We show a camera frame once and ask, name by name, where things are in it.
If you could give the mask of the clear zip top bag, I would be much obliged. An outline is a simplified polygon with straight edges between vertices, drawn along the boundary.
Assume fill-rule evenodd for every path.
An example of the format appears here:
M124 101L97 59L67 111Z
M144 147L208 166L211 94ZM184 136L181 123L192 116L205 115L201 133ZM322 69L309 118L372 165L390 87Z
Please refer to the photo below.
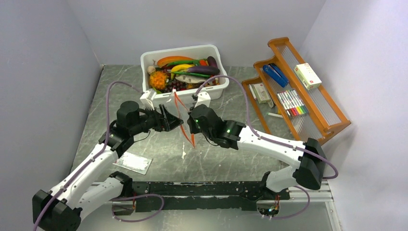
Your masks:
M173 89L172 93L174 95L174 103L177 109L178 118L181 119L181 121L183 122L180 125L181 132L183 136L187 139L187 141L193 146L193 148L195 148L194 135L191 134L190 127L187 123L189 119L189 114L188 114L189 110L186 107L186 105L182 102L180 97L178 96L176 89Z

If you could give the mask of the toy pineapple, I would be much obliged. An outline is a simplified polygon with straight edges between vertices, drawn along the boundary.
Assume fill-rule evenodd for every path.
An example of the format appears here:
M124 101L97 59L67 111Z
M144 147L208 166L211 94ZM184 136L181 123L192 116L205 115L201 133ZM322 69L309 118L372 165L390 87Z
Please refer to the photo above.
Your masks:
M156 90L163 90L166 88L168 74L163 71L155 71L149 76L149 84Z

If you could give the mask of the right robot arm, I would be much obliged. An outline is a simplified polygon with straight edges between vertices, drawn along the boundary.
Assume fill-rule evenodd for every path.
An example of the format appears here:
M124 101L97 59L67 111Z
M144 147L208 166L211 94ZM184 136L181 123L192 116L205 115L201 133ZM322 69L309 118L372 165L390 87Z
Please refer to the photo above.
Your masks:
M188 124L193 134L201 133L221 148L254 151L286 163L286 168L268 173L265 183L260 185L260 194L265 199L297 185L310 190L321 188L326 156L316 139L294 141L252 131L244 123L222 120L203 104L190 111Z

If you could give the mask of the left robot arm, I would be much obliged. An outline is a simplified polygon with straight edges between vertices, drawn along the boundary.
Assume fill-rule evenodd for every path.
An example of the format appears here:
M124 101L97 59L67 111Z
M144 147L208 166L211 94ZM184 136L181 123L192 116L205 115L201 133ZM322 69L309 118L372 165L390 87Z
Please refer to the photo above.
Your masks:
M106 132L87 158L59 184L49 191L39 190L33 196L33 229L75 231L87 215L105 202L133 196L133 180L121 172L111 174L95 188L91 185L135 143L135 135L151 130L172 131L183 124L164 105L159 108L159 111L141 109L134 101L122 103L116 120L108 121Z

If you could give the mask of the white plastic bin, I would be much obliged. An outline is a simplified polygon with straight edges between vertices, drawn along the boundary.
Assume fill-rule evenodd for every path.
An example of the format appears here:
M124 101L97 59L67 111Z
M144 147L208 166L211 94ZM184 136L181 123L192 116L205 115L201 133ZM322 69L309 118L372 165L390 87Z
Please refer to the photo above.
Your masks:
M143 84L142 88L143 91L147 91L151 89L152 87L149 84L149 74L147 73L147 67L148 66L155 66L156 71L163 71L168 74L168 80L167 82L171 81L171 69L174 66L171 67L158 67L157 66L157 61L164 57L168 56L186 56L190 57L193 60L200 60L200 59L207 59L208 56L213 56L218 65L218 69L220 70L220 73L215 76L208 76L208 75L201 75L201 74L194 74L194 73L185 73L185 72L175 72L175 76L177 75L191 75L191 76L197 76L197 77L204 77L204 78L211 78L211 77L216 77L216 79L211 80L208 83L202 83L204 84L204 91L206 91L211 99L218 99L223 90L229 85L229 80L225 78L227 72L225 71L221 59L220 59L220 54L218 51L218 48L214 45L198 45L198 46L189 46L189 47L182 47L182 48L173 48L173 49L167 49L167 50L159 50L159 51L149 51L145 52L141 57L140 57L140 63L143 71ZM181 90L177 91L178 96L184 103L191 103L192 102L192 95L195 93L195 91L199 88L201 84L187 84L187 89L186 90ZM160 90L162 94L157 94L155 99L154 99L154 105L158 106L159 104L165 103L165 101L168 99L170 96L170 93L163 93L163 90Z

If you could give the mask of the toy green lime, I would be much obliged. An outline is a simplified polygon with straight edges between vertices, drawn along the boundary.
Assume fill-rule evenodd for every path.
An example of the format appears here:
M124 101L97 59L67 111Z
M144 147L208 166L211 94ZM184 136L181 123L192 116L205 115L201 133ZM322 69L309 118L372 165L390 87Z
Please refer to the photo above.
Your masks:
M151 88L152 92L155 92L156 94L162 94L160 90L157 90L156 88Z

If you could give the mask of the toy dark grapes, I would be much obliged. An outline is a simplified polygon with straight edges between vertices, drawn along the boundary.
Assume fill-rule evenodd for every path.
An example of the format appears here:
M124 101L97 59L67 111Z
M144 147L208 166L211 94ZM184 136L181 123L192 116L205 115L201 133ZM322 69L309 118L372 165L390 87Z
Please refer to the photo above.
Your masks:
M179 80L173 79L169 82L167 82L163 93L169 93L171 92L173 89L175 89L176 91L181 91L181 90L186 90L187 89L187 84L185 82L181 82Z

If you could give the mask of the toy grey fish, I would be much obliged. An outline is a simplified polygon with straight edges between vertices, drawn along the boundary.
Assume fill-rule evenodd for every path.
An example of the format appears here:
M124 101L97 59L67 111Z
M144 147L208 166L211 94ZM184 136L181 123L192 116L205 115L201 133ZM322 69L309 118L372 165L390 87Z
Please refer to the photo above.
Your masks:
M175 79L186 84L202 84L207 81L207 78L191 75L177 75Z

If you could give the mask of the flat clear packet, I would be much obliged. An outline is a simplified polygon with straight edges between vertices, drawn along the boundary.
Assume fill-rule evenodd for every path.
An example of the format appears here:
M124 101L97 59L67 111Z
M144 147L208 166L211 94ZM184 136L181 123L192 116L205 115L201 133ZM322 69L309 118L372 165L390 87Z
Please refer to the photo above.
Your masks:
M113 165L146 175L152 161L152 158L146 158L137 154L125 152L113 163Z

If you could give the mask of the small white box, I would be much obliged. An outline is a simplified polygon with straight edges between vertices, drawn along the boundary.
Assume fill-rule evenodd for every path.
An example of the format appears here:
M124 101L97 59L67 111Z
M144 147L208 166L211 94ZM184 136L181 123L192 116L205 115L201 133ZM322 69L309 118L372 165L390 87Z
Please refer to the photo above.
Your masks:
M270 99L269 93L266 90L264 84L262 83L253 84L253 89L254 89L254 93L256 95L257 101L260 104L270 102L271 99Z

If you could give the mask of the white marker pen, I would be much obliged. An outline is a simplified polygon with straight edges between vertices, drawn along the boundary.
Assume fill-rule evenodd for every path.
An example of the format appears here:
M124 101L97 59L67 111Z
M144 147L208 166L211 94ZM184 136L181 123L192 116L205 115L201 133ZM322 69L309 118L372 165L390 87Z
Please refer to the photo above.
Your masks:
M283 118L282 115L279 114L275 114L275 113L267 113L268 116L273 116L273 117L277 117L277 118Z

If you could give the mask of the blue stapler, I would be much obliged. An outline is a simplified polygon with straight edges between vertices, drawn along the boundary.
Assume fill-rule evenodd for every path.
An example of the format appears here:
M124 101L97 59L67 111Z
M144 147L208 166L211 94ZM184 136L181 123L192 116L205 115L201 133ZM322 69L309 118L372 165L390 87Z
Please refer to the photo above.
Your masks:
M280 70L280 68L275 63L270 63L263 65L263 71L270 76L274 81L277 82L282 88L285 88L289 84L288 78Z

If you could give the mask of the coloured marker set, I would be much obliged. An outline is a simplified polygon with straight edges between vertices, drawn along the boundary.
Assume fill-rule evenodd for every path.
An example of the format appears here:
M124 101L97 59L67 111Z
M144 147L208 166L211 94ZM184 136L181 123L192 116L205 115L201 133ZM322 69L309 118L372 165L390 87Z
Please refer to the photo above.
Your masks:
M309 114L309 110L307 109L295 89L281 91L276 95L288 117L296 117Z

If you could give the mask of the white red box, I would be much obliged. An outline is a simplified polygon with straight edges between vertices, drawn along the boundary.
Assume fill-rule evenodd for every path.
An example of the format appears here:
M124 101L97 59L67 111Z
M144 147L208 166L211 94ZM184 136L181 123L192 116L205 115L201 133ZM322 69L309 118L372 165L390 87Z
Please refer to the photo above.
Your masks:
M322 81L308 63L297 64L294 72L307 90L316 89Z

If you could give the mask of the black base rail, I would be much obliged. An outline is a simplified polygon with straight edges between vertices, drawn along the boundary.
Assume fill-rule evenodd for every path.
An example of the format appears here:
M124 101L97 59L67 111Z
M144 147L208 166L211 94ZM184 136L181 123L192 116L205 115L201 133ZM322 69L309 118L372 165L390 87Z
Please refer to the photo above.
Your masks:
M119 180L124 188L120 197L137 196L134 212L195 209L241 209L256 211L258 201L288 200L289 190L273 192L266 187L267 173L261 181L133 181L116 171L110 178Z

